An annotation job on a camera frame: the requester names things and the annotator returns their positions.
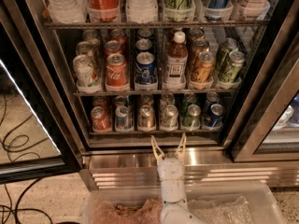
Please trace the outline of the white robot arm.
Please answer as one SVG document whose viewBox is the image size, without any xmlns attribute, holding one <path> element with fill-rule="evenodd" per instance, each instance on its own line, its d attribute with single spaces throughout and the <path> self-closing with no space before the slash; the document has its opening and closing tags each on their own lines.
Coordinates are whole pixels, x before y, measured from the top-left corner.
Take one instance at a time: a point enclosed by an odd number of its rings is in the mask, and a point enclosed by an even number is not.
<svg viewBox="0 0 299 224">
<path fill-rule="evenodd" d="M 150 138 L 157 171 L 160 178 L 163 208 L 161 224 L 206 224 L 188 210 L 187 194 L 184 183 L 186 134 L 181 140 L 174 157 L 166 157 L 154 136 Z"/>
</svg>

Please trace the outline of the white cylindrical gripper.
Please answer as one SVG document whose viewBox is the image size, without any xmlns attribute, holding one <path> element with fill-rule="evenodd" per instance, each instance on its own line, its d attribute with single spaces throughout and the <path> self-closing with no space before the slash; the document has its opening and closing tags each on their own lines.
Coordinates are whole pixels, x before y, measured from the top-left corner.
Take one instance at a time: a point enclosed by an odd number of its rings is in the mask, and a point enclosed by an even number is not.
<svg viewBox="0 0 299 224">
<path fill-rule="evenodd" d="M 154 136 L 150 138 L 153 155 L 158 163 L 161 194 L 164 203 L 175 203 L 187 208 L 187 195 L 184 184 L 187 136 L 184 133 L 175 152 L 176 158 L 164 158 L 164 152 L 158 146 Z"/>
</svg>

